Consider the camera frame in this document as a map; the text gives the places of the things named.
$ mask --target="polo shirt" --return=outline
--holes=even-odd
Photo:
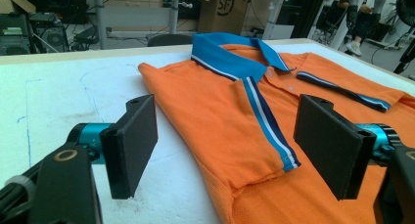
[[[338,202],[294,141],[300,94],[334,103],[353,123],[385,123],[415,145],[415,98],[312,53],[278,54],[256,38],[206,33],[194,35],[189,60],[138,68],[223,223],[375,223],[385,169],[369,166],[358,199]]]

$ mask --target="chair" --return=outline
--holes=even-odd
[[[162,34],[149,39],[147,47],[189,45],[193,43],[193,37],[183,34]]]

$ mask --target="striped trim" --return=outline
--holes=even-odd
[[[271,109],[259,93],[254,79],[251,77],[244,78],[243,83],[256,119],[268,142],[279,153],[284,163],[284,171],[299,167],[300,162],[297,159],[296,153],[284,138]]]
[[[371,109],[374,109],[376,111],[379,112],[386,112],[388,109],[391,108],[391,105],[388,104],[387,102],[380,100],[380,99],[375,99],[375,98],[371,98],[362,94],[357,94],[354,93],[350,90],[347,90],[345,88],[342,88],[332,82],[329,82],[327,80],[321,79],[309,72],[306,71],[299,71],[297,73],[297,78],[301,79],[301,80],[305,80],[308,81],[310,83],[316,84],[316,85],[320,85],[320,86],[324,86],[327,87],[329,89],[338,91],[339,93],[342,93],[346,96],[348,96],[349,98],[357,101],[358,103],[367,106]]]
[[[204,62],[202,59],[198,58],[196,55],[192,55],[190,59],[193,60],[193,61],[195,61],[196,63],[200,64],[204,68],[213,71],[214,73],[216,73],[218,75],[224,76],[224,77],[229,78],[229,79],[234,80],[234,81],[237,80],[237,79],[239,79],[235,75],[232,75],[230,73],[221,71],[221,70],[219,70],[219,69],[217,69],[217,68],[209,65],[208,63]]]
[[[292,71],[292,70],[296,69],[296,67],[295,68],[289,68],[287,66],[287,64],[283,61],[283,59],[281,58],[280,54],[277,53],[277,57],[278,57],[278,60],[281,62],[281,65],[283,66],[283,67],[277,67],[277,68],[279,68],[281,70],[288,70],[288,71]]]

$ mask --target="table surface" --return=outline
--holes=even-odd
[[[313,52],[415,96],[414,82],[306,39],[267,41],[277,52]],[[188,60],[190,45],[10,56],[0,59],[0,184],[60,147],[81,122],[116,122],[148,94],[137,66]],[[219,223],[202,176],[157,108],[159,141],[134,199],[115,201],[104,165],[93,165],[106,223]]]

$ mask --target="white stripe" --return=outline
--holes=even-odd
[[[367,97],[364,97],[364,96],[361,96],[361,95],[359,95],[359,97],[360,97],[361,99],[363,99],[364,101],[366,101],[366,102],[369,102],[369,103],[372,103],[372,104],[375,104],[375,105],[381,105],[382,107],[384,107],[384,109],[387,109],[387,108],[388,108],[388,107],[387,107],[387,106],[385,106],[385,105],[384,105],[384,103],[382,103],[382,102],[373,101],[373,100],[371,100],[371,99],[367,99]]]
[[[315,76],[313,76],[313,75],[310,75],[310,74],[308,74],[308,73],[305,73],[305,72],[299,72],[298,74],[299,74],[299,75],[305,75],[305,76],[308,76],[308,77],[310,77],[310,78],[312,78],[312,79],[317,80],[318,82],[325,83],[325,84],[331,85],[331,86],[333,86],[333,87],[338,87],[337,85],[335,85],[335,84],[333,84],[333,83],[327,82],[327,81],[325,81],[325,80],[323,80],[323,79],[317,78],[317,77],[315,77]]]
[[[214,67],[210,66],[208,63],[206,63],[205,61],[203,61],[203,60],[199,59],[199,58],[198,58],[198,57],[196,57],[195,55],[192,55],[192,58],[193,58],[193,59],[195,59],[195,60],[197,60],[199,63],[203,64],[204,66],[209,67],[210,69],[212,69],[212,70],[214,70],[214,71],[216,71],[216,72],[221,73],[222,75],[229,76],[230,78],[233,78],[233,79],[235,79],[235,80],[239,79],[238,77],[236,77],[236,76],[234,76],[234,75],[232,75],[232,74],[229,74],[229,73],[226,73],[226,72],[220,71],[220,70],[218,70],[218,69],[216,69],[216,68],[214,68]]]
[[[285,63],[284,63],[283,59],[281,59],[281,56],[280,56],[280,55],[278,55],[278,53],[277,53],[277,57],[278,57],[278,59],[281,61],[281,63],[283,64],[284,68],[285,68],[286,70],[289,70],[289,68],[285,65]]]
[[[257,97],[256,92],[254,91],[255,89],[254,89],[253,84],[251,83],[251,80],[250,79],[248,79],[248,83],[250,84],[250,89],[254,93],[254,99],[255,99],[256,106],[259,109],[260,116],[262,117],[262,119],[263,119],[263,121],[265,123],[265,126],[266,126],[268,132],[271,134],[271,136],[275,140],[275,142],[277,142],[277,144],[287,153],[287,155],[289,156],[290,162],[293,165],[293,167],[298,167],[297,164],[296,164],[296,162],[293,159],[293,155],[291,155],[290,150],[287,149],[287,147],[280,142],[280,140],[278,139],[278,137],[274,134],[274,131],[272,131],[271,125],[269,125],[268,119],[265,117],[265,114],[263,113],[262,106],[260,104],[260,101],[259,101],[259,99]]]

